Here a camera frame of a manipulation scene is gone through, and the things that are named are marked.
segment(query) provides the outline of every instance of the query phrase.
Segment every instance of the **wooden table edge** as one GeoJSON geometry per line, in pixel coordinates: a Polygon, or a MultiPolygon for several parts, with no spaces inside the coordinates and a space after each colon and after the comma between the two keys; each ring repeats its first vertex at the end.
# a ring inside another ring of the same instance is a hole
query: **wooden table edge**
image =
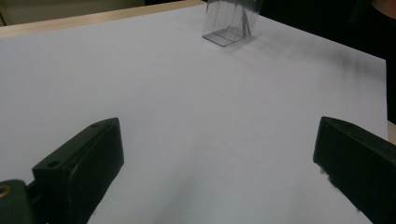
{"type": "Polygon", "coordinates": [[[25,24],[10,25],[0,27],[0,37],[36,34],[64,28],[95,24],[104,21],[114,21],[130,17],[143,16],[184,7],[194,7],[202,4],[205,4],[205,2],[200,0],[185,0],[153,6],[125,8],[115,11],[101,12],[51,21],[37,21],[25,24]]]}

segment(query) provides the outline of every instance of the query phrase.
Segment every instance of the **black plastic part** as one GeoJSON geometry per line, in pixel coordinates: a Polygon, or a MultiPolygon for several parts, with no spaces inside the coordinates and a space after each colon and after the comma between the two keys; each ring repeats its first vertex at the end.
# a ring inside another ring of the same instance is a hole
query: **black plastic part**
{"type": "Polygon", "coordinates": [[[352,123],[323,117],[314,162],[374,224],[396,223],[396,146],[352,123]]]}
{"type": "Polygon", "coordinates": [[[87,223],[124,163],[120,124],[89,126],[33,168],[48,223],[87,223]]]}
{"type": "Polygon", "coordinates": [[[0,182],[0,223],[36,224],[35,213],[23,181],[0,182]]]}

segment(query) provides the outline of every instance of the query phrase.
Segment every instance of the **clear plastic box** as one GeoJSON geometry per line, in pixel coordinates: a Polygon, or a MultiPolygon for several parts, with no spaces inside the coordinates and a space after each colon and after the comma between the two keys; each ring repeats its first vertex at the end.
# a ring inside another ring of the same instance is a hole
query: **clear plastic box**
{"type": "Polygon", "coordinates": [[[202,37],[230,45],[251,36],[263,0],[207,0],[202,37]]]}

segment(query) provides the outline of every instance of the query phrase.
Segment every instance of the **dark background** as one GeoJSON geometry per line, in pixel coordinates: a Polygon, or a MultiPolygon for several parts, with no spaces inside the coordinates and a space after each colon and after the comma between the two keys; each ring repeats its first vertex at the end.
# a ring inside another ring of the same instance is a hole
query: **dark background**
{"type": "MultiPolygon", "coordinates": [[[[173,0],[146,0],[154,5],[173,0]]],[[[396,21],[370,0],[262,0],[260,15],[387,61],[388,119],[396,123],[396,21]]]]}

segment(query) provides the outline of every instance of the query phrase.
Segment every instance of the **screw hole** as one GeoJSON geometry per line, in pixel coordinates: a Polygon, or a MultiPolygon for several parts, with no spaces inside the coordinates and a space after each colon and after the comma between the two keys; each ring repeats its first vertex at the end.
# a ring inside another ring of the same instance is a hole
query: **screw hole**
{"type": "Polygon", "coordinates": [[[60,163],[59,161],[52,161],[48,164],[48,167],[49,168],[55,167],[55,166],[59,165],[59,163],[60,163]]]}
{"type": "Polygon", "coordinates": [[[10,192],[11,192],[10,185],[0,185],[0,198],[3,198],[4,196],[8,195],[10,192]]]}

